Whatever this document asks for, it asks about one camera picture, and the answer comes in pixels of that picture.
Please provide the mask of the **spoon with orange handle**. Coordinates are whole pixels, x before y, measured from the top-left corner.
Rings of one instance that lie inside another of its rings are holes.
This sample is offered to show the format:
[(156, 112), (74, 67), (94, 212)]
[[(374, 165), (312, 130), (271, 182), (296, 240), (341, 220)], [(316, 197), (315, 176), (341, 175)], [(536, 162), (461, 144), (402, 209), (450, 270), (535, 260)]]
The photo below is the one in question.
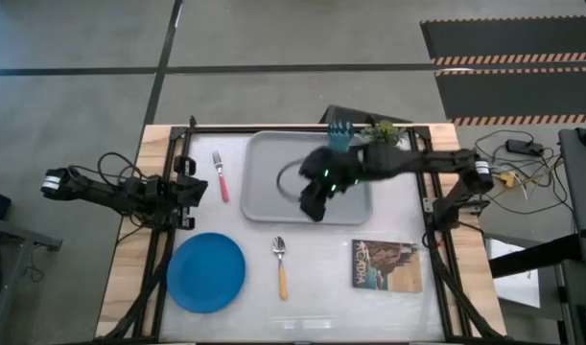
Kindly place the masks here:
[(281, 237), (275, 237), (272, 243), (272, 252), (278, 259), (278, 284), (279, 296), (282, 300), (288, 299), (288, 288), (286, 281), (286, 273), (283, 266), (283, 257), (286, 252), (286, 245)]

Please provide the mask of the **black diagonal beam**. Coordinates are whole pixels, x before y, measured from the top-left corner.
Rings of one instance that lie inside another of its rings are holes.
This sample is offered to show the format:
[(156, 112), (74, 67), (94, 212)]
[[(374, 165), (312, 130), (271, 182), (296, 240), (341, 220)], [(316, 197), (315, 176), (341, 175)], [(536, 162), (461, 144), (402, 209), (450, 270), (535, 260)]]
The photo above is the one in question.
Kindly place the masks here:
[(567, 260), (582, 259), (583, 252), (578, 235), (569, 235), (491, 259), (489, 266), (493, 278), (502, 278), (559, 265)]

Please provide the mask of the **blue ribbed plastic cup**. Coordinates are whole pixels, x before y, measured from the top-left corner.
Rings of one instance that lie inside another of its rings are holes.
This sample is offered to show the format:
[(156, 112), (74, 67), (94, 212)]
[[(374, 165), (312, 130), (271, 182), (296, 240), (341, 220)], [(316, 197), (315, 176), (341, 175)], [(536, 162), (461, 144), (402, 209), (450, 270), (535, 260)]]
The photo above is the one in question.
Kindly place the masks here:
[(333, 121), (327, 127), (327, 146), (332, 150), (347, 151), (354, 135), (355, 128), (352, 123)]

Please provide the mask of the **grey metal bench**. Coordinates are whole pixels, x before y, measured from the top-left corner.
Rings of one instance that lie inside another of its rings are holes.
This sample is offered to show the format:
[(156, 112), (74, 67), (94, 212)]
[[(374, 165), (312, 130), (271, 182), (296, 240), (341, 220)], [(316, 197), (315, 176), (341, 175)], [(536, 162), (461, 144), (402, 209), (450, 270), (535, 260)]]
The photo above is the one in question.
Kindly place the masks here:
[(0, 220), (0, 345), (14, 296), (36, 247), (59, 251), (62, 239)]

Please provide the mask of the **grey side desk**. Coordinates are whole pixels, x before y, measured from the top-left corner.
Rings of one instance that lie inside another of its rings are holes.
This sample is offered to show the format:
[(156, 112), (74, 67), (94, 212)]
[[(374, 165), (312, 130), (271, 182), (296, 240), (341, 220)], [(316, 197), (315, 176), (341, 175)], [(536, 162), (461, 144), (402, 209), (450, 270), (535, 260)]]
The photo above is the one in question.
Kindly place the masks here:
[(586, 263), (586, 128), (561, 129), (558, 138), (581, 245), (581, 259)]

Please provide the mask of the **Acadia picture book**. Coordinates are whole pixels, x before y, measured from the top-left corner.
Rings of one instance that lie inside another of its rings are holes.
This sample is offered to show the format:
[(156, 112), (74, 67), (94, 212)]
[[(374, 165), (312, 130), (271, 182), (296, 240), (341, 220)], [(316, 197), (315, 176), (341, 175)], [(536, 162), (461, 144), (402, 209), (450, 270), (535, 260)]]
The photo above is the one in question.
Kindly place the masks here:
[(393, 292), (423, 291), (416, 243), (352, 241), (352, 286)]

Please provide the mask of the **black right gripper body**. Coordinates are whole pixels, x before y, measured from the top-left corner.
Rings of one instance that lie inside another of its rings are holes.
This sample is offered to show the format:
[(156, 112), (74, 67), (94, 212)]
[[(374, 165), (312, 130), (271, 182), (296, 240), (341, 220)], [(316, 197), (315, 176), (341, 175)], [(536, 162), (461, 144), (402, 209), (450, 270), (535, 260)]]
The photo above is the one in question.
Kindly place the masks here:
[(347, 150), (319, 147), (304, 158), (299, 175), (309, 181), (303, 193), (325, 189), (328, 193), (344, 193), (349, 186), (364, 181), (363, 151), (365, 146)]

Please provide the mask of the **fork with red handle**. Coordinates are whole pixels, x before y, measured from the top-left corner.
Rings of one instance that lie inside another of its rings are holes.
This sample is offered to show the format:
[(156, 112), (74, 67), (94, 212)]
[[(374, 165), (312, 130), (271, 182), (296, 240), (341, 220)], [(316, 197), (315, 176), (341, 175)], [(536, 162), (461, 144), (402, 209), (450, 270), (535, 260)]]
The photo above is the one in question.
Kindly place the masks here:
[(212, 156), (213, 156), (213, 162), (214, 162), (214, 165), (217, 170), (218, 177), (219, 177), (222, 200), (223, 200), (223, 202), (228, 202), (229, 201), (229, 194), (228, 194), (228, 190), (227, 190), (224, 175), (223, 175), (222, 159), (220, 157), (220, 154), (216, 150), (212, 153)]

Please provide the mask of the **black stand base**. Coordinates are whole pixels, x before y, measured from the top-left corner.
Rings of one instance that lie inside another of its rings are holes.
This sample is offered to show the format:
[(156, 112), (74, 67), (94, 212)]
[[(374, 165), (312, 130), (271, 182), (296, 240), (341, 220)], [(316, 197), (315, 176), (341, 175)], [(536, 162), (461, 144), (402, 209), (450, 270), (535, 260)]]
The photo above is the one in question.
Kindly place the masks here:
[(339, 105), (330, 104), (319, 120), (320, 124), (330, 124), (332, 122), (349, 122), (352, 124), (371, 124), (379, 123), (391, 124), (410, 124), (409, 120), (389, 117), (386, 115), (367, 112), (355, 108), (349, 108)]

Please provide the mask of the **white paper sheet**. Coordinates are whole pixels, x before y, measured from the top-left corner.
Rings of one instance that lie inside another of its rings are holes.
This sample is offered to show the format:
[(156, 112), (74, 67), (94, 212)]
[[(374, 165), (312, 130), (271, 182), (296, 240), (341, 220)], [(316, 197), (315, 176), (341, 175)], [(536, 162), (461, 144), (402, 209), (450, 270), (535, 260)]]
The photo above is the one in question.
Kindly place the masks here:
[[(485, 249), (489, 259), (522, 251), (523, 247), (503, 241), (488, 239)], [(538, 270), (528, 270), (514, 275), (494, 278), (494, 285), (499, 298), (539, 309), (541, 307)]]

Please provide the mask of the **white table mat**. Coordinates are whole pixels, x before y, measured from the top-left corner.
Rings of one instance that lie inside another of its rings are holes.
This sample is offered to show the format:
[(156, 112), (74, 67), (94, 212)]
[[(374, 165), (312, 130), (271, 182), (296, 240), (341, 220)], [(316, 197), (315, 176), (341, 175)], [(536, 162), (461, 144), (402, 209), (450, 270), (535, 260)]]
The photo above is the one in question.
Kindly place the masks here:
[[(221, 233), (242, 249), (246, 278), (237, 298), (214, 313), (191, 313), (165, 303), (160, 339), (164, 342), (441, 340), (429, 254), (420, 249), (423, 291), (393, 292), (352, 286), (352, 241), (420, 243), (424, 221), (417, 180), (403, 174), (373, 183), (373, 212), (358, 226), (324, 223), (255, 222), (240, 206), (248, 139), (244, 135), (203, 134), (190, 154), (197, 177), (209, 184), (194, 210), (196, 232)], [(229, 201), (223, 202), (212, 153), (223, 162)], [(286, 245), (283, 266), (288, 299), (279, 296), (275, 237)]]

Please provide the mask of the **black aluminium table frame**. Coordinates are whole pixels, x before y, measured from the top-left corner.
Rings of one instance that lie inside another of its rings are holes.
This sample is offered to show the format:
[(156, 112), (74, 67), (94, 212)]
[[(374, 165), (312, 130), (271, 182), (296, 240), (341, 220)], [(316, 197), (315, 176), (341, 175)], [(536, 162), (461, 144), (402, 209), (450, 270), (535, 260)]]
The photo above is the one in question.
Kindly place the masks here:
[[(410, 123), (394, 124), (393, 127), (411, 127), (416, 132), (416, 142), (428, 149), (454, 150), (459, 148), (456, 127), (449, 123)], [(183, 125), (150, 125), (144, 129), (138, 151), (138, 166), (149, 173), (172, 173), (165, 167), (173, 162), (173, 155), (182, 153), (185, 148), (186, 127)], [(325, 131), (327, 125), (195, 125), (191, 134), (253, 134), (262, 130), (279, 131)], [(453, 174), (434, 174), (421, 178), (421, 192), (438, 196), (451, 192), (455, 186)], [(506, 334), (504, 318), (498, 302), (497, 293), (490, 272), (483, 239), (479, 230), (479, 221), (474, 216), (461, 215), (459, 219), (470, 225), (461, 225), (445, 235), (440, 255), (455, 274), (458, 269), (458, 281), (471, 303), (484, 317), (486, 322), (500, 334)], [(153, 276), (156, 266), (173, 253), (175, 231), (153, 231), (142, 229), (128, 237), (128, 244), (116, 245), (111, 269), (105, 289), (104, 302), (101, 306), (94, 339), (91, 344), (156, 344), (157, 329), (164, 306), (165, 283), (158, 283), (149, 291), (148, 299), (139, 308), (136, 316), (129, 321), (129, 328), (124, 335), (114, 337), (113, 330), (122, 323), (132, 304), (142, 293), (146, 282)], [(444, 283), (438, 280), (444, 289), (445, 303), (451, 318), (451, 328), (456, 336), (463, 336), (463, 312), (460, 303)]]

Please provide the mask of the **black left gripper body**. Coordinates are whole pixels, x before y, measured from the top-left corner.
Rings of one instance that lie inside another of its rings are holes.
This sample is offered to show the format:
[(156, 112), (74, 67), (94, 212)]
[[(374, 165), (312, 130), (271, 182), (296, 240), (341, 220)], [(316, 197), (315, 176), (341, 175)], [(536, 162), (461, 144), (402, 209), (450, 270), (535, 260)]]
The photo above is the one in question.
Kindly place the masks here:
[(205, 180), (179, 175), (169, 183), (169, 208), (198, 207), (207, 187), (208, 182)]

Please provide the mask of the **blue round plate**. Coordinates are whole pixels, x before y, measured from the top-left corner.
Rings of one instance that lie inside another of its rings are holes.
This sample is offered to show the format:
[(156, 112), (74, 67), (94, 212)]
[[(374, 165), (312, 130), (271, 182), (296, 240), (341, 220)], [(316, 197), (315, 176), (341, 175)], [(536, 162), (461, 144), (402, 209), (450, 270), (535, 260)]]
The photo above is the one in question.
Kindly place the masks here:
[(172, 299), (192, 313), (213, 313), (232, 303), (246, 277), (240, 246), (228, 236), (203, 233), (185, 241), (167, 270)]

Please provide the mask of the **black power adapter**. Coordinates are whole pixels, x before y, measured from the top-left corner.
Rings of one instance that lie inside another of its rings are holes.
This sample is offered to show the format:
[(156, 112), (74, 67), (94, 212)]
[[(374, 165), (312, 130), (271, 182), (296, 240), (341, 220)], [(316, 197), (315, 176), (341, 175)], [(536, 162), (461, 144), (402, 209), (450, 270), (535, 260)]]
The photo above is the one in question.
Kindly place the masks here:
[(517, 153), (528, 156), (542, 156), (544, 153), (544, 146), (533, 141), (522, 141), (515, 139), (508, 139), (505, 141), (505, 149), (510, 153)]

